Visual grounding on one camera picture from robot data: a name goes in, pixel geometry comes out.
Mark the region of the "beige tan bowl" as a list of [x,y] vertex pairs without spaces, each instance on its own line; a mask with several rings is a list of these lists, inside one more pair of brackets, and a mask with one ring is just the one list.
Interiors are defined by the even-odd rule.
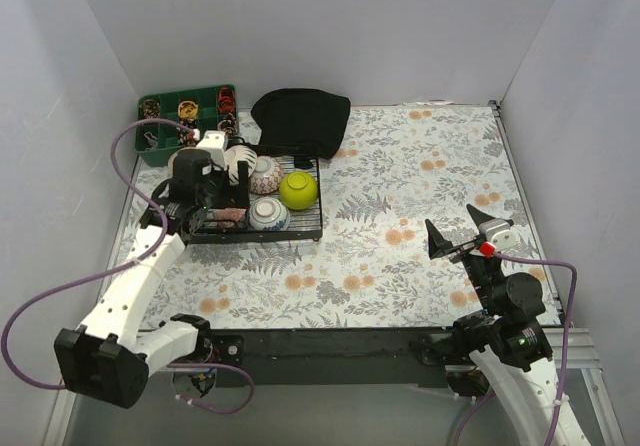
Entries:
[[186,171],[192,163],[195,153],[197,153],[196,148],[185,147],[172,154],[168,161],[169,175],[177,177],[183,171]]

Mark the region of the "floral brown leaf bowl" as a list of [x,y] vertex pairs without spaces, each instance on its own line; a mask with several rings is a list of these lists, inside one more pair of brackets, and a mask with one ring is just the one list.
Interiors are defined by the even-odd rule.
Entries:
[[207,223],[215,229],[243,229],[246,214],[245,208],[213,209],[207,214]]

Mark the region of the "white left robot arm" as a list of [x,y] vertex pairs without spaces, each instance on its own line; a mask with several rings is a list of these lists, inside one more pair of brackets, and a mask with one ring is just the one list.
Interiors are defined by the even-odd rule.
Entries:
[[122,408],[141,397],[151,375],[179,360],[200,366],[217,354],[208,320],[177,314],[140,336],[145,312],[165,274],[228,186],[221,147],[185,148],[171,177],[153,192],[127,257],[94,309],[63,329],[54,351],[65,387]]

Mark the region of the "white pink interior bowl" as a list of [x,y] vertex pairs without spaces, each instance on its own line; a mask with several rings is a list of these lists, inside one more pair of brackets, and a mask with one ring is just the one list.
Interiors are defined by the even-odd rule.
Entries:
[[228,148],[224,153],[227,166],[227,173],[231,185],[239,184],[239,163],[244,162],[248,167],[248,176],[251,177],[255,171],[257,154],[246,145],[236,145]]

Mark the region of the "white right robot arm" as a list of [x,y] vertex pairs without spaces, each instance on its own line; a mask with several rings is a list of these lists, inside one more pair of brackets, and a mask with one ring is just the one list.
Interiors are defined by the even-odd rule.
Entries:
[[473,363],[489,384],[522,445],[586,445],[589,440],[565,393],[568,347],[554,355],[538,321],[545,310],[542,284],[526,272],[505,274],[505,250],[516,243],[513,221],[467,211],[477,235],[455,245],[431,222],[428,254],[463,265],[479,311],[457,319],[451,332],[423,346],[422,358]]

